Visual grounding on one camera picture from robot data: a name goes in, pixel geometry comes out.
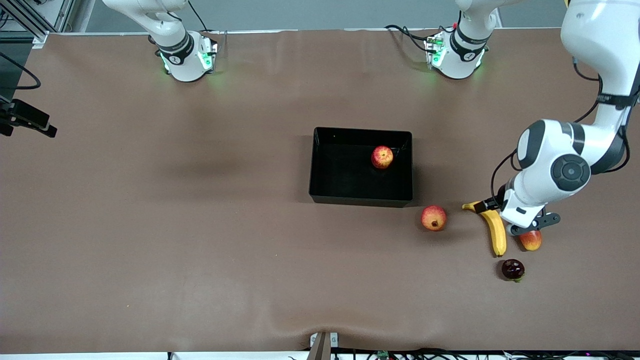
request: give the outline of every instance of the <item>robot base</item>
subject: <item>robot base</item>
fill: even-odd
[[[204,37],[196,31],[188,31],[193,38],[194,48],[182,65],[172,64],[164,56],[164,68],[167,74],[171,74],[176,80],[183,82],[196,81],[205,74],[210,74],[214,70],[218,44],[212,42],[210,38]]]
[[[427,64],[430,69],[435,68],[448,78],[464,79],[480,66],[485,50],[471,61],[462,61],[460,56],[448,46],[449,38],[454,36],[453,33],[448,32],[449,29],[429,37],[424,42],[425,49],[436,51],[435,54],[427,53]]]

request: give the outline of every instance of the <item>banana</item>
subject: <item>banana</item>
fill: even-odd
[[[462,205],[462,210],[471,210],[476,212],[474,205],[479,201],[471,202],[470,204]],[[493,252],[499,258],[507,251],[507,233],[504,230],[504,224],[502,218],[495,210],[483,211],[480,215],[484,218],[484,221],[489,225],[489,232],[491,232],[491,244],[493,245]]]

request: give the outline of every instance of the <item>brown table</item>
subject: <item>brown table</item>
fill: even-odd
[[[59,131],[0,139],[0,352],[295,350],[320,330],[343,347],[640,348],[637,158],[550,206],[563,221],[539,251],[509,240],[520,284],[460,210],[531,122],[593,102],[558,29],[496,31],[463,81],[397,32],[223,47],[196,83],[164,75],[146,37],[52,35],[32,53],[43,86],[17,97]],[[411,131],[413,206],[314,204],[316,126]],[[427,204],[446,231],[421,227]]]

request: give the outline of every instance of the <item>dark purple fruit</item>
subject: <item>dark purple fruit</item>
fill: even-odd
[[[508,259],[502,263],[502,274],[510,281],[520,282],[524,276],[524,265],[516,259]]]

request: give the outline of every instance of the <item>floor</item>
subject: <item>floor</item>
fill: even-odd
[[[382,28],[389,24],[409,28],[437,28],[453,23],[458,7],[453,0],[191,0],[208,28],[216,30],[345,29]],[[102,0],[82,0],[76,31],[88,33],[139,32],[140,26],[109,9]],[[500,9],[506,28],[560,26],[565,13],[562,0],[528,0]],[[189,7],[177,12],[187,29],[202,25]],[[29,55],[29,44],[4,44],[0,51],[21,64]],[[0,59],[0,86],[15,86],[20,70]],[[0,89],[11,97],[13,90]]]

